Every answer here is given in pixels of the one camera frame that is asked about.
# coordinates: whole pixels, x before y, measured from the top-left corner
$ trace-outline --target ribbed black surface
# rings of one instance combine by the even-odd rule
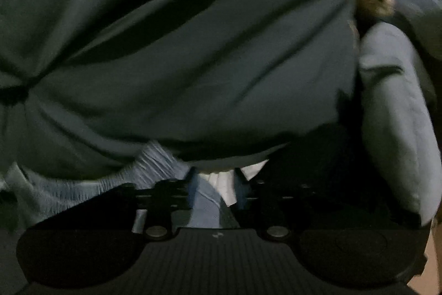
[[[414,294],[404,285],[376,291],[340,289],[307,272],[285,244],[254,230],[182,229],[167,242],[150,243],[118,278],[82,290],[33,284],[23,294]]]

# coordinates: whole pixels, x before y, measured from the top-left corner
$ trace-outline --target silver rivet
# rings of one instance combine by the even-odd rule
[[[289,230],[283,226],[271,226],[267,229],[267,234],[271,237],[285,237],[289,234]]]
[[[163,237],[167,235],[167,229],[161,225],[151,226],[146,229],[146,235],[150,237]]]

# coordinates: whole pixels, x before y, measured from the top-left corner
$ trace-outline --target ribbed panel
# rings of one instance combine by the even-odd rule
[[[79,290],[31,285],[23,294],[351,295],[414,294],[395,285],[376,291],[340,289],[307,272],[285,244],[254,230],[182,229],[173,240],[146,246],[135,265],[109,283]]]

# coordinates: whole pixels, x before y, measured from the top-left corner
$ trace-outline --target metal screw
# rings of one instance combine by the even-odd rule
[[[146,235],[153,238],[159,238],[167,235],[167,229],[161,225],[151,226],[146,229]]]
[[[271,237],[282,238],[289,234],[289,230],[283,226],[271,226],[267,229],[267,234]]]

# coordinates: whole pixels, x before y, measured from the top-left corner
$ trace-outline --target pillow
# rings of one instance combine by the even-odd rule
[[[363,38],[362,139],[399,203],[424,225],[439,207],[442,164],[415,57],[410,40],[391,24],[378,23]]]

